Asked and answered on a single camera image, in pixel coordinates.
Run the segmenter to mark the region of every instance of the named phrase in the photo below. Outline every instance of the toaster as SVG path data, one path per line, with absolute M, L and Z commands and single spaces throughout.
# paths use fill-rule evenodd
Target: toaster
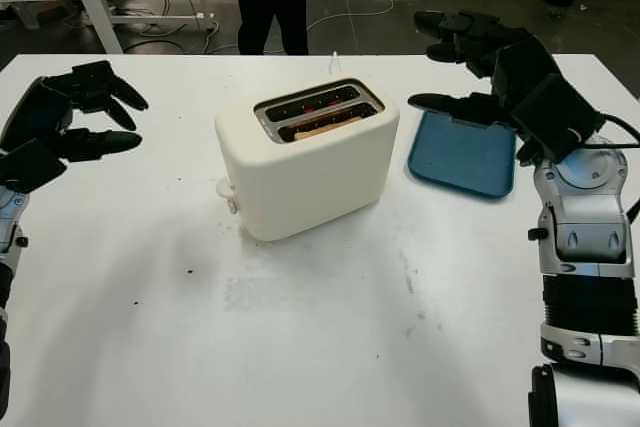
M 343 79 L 216 116 L 227 169 L 218 193 L 251 235 L 272 241 L 377 200 L 398 109 Z

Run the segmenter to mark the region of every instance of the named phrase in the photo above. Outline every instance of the floor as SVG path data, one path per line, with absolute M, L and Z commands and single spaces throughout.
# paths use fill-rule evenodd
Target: floor
M 219 32 L 210 39 L 208 50 L 236 43 L 240 16 L 236 0 L 208 0 L 216 13 Z M 640 2 L 639 0 L 577 0 L 560 20 L 553 20 L 544 0 L 308 0 L 308 23 L 334 15 L 309 32 L 312 54 L 419 54 L 428 39 L 412 24 L 412 14 L 421 9 L 458 11 L 472 9 L 500 16 L 510 26 L 523 26 L 536 33 L 552 52 L 595 53 L 636 96 L 640 96 Z M 188 14 L 187 0 L 170 0 L 171 13 Z M 126 0 L 127 8 L 159 12 L 162 0 Z M 0 25 L 0 68 L 18 53 L 100 53 L 95 32 L 82 27 L 79 16 L 66 19 L 54 12 L 42 21 L 41 29 L 28 31 L 18 21 Z M 140 36 L 143 26 L 116 29 L 123 46 L 149 40 Z M 200 53 L 205 33 L 193 27 L 163 37 L 178 43 L 189 53 Z M 281 49 L 279 29 L 274 23 L 267 51 Z M 153 43 L 131 50 L 135 54 L 180 54 L 181 49 Z M 215 54 L 237 54 L 223 48 Z

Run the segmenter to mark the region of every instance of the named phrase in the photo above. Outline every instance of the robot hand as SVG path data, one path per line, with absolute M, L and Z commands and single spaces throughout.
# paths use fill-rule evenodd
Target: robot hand
M 454 122 L 485 128 L 504 125 L 524 141 L 517 156 L 522 165 L 542 158 L 559 163 L 584 146 L 606 119 L 564 79 L 535 36 L 498 20 L 472 12 L 416 13 L 418 30 L 441 41 L 427 48 L 427 56 L 466 62 L 478 77 L 491 76 L 492 94 L 473 93 L 463 99 L 418 94 L 409 103 L 450 115 Z
M 427 49 L 431 59 L 466 62 L 477 76 L 491 76 L 492 94 L 419 94 L 409 103 L 477 127 L 502 124 L 524 141 L 520 162 L 536 166 L 543 207 L 529 239 L 538 242 L 544 280 L 542 353 L 553 362 L 533 370 L 531 426 L 638 426 L 640 332 L 630 225 L 640 202 L 622 209 L 628 166 L 619 149 L 640 147 L 640 133 L 594 110 L 525 30 L 469 12 L 419 12 L 414 19 L 441 40 Z M 605 121 L 638 143 L 611 144 L 594 135 Z
M 70 74 L 40 77 L 27 89 L 0 135 L 0 418 L 9 402 L 9 345 L 5 311 L 20 252 L 28 239 L 18 224 L 29 193 L 66 170 L 69 162 L 97 160 L 136 147 L 132 132 L 69 129 L 73 109 L 104 111 L 127 130 L 136 125 L 119 99 L 134 109 L 148 108 L 133 87 L 117 77 L 107 61 L 73 67 Z
M 70 162 L 98 160 L 104 154 L 136 147 L 142 138 L 131 132 L 69 129 L 73 109 L 103 111 L 127 130 L 136 124 L 116 100 L 134 109 L 148 108 L 133 87 L 117 77 L 107 61 L 73 67 L 70 74 L 40 77 L 13 110 L 0 136 L 0 185 L 21 194 L 41 187 Z

